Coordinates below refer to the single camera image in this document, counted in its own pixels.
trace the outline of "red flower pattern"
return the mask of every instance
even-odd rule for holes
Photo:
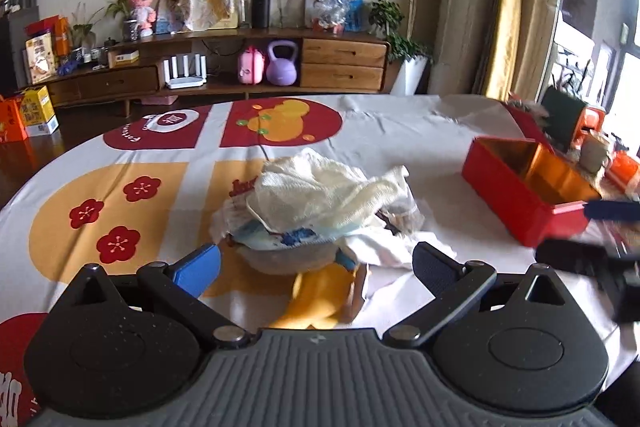
[[[71,228],[79,229],[87,223],[94,223],[100,216],[100,211],[104,208],[103,201],[86,200],[69,212]]]
[[[136,245],[140,241],[138,230],[127,227],[115,227],[107,235],[103,235],[95,244],[100,252],[100,262],[111,264],[116,261],[128,261],[136,254]]]
[[[127,201],[150,200],[158,194],[158,187],[162,184],[159,178],[140,176],[132,183],[125,185],[123,192],[127,195]]]

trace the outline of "purple kettlebell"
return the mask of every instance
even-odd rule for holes
[[[286,46],[293,49],[291,58],[276,58],[273,49],[276,46]],[[275,86],[290,86],[297,77],[296,57],[298,56],[298,45],[292,41],[271,41],[267,46],[269,54],[269,66],[267,67],[267,80]]]

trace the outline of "orange container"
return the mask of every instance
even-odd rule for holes
[[[0,96],[0,143],[27,139],[27,129],[20,118],[20,99]]]
[[[640,178],[640,160],[625,151],[617,151],[604,175],[623,192],[634,192]]]
[[[56,56],[66,57],[71,52],[71,42],[68,38],[69,21],[66,17],[60,17],[53,26],[55,38],[54,48]]]
[[[581,147],[584,139],[592,130],[601,131],[605,116],[607,116],[607,112],[601,107],[594,105],[585,107],[575,125],[572,145],[576,148]]]
[[[476,138],[462,177],[525,247],[582,232],[585,202],[600,199],[578,171],[534,140]]]

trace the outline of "yellow curtain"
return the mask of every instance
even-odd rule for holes
[[[509,96],[518,49],[522,0],[498,0],[494,40],[481,94],[497,100]]]

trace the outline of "yellow box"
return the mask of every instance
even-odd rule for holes
[[[47,123],[55,116],[47,86],[27,89],[20,100],[20,118],[25,125]]]

